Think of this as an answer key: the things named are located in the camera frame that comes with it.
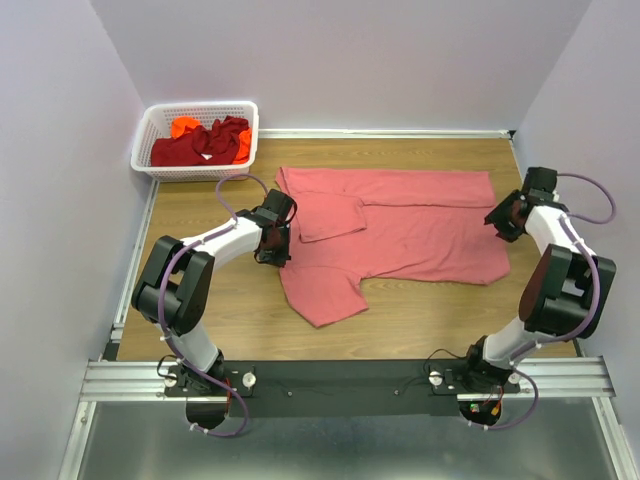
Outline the pink t shirt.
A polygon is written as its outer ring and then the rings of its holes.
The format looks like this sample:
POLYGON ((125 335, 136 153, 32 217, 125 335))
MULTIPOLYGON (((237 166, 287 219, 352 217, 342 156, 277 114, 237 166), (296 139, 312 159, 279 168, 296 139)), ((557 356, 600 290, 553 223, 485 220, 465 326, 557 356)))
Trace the pink t shirt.
POLYGON ((315 327, 366 311, 364 279, 489 285, 510 272, 484 222, 486 172, 282 167, 276 182, 297 203, 281 284, 315 327))

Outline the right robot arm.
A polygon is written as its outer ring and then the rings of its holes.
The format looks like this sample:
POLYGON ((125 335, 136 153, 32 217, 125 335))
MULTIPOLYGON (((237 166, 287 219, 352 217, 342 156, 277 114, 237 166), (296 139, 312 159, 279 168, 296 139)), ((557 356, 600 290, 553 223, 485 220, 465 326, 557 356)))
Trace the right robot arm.
POLYGON ((521 188, 485 217, 485 224, 502 240, 530 236, 540 259, 516 317, 469 347, 462 380, 471 391, 505 385, 533 352, 551 343, 587 338, 599 323, 617 267, 588 247, 573 227, 578 216, 556 192, 561 176, 553 169, 529 168, 521 188))

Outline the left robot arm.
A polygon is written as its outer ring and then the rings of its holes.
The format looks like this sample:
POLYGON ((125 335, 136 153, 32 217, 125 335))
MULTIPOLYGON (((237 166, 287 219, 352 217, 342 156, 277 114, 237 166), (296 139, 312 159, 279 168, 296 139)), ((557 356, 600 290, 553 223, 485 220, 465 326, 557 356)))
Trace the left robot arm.
POLYGON ((259 264, 285 266, 296 213, 293 198, 271 189, 261 205, 234 213, 216 229, 182 240, 165 235, 155 242, 131 306, 162 331, 174 355, 204 381, 224 381, 223 354, 201 324, 214 272, 248 253, 259 264))

